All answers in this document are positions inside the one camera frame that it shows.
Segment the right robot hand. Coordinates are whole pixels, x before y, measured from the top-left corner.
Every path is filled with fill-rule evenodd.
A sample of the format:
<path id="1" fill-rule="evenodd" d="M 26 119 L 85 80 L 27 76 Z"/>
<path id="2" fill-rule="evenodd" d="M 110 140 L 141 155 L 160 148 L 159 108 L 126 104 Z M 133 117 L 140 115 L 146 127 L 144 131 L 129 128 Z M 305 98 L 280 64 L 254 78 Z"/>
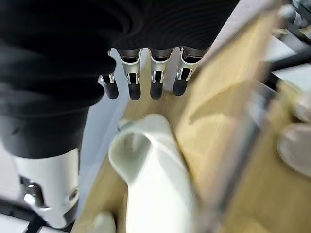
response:
<path id="1" fill-rule="evenodd" d="M 3 0 L 0 3 L 0 134 L 24 200 L 51 227 L 77 212 L 80 148 L 89 108 L 118 97 L 121 57 L 129 95 L 140 98 L 141 50 L 151 52 L 150 95 L 181 50 L 173 93 L 181 96 L 237 6 L 236 0 Z"/>

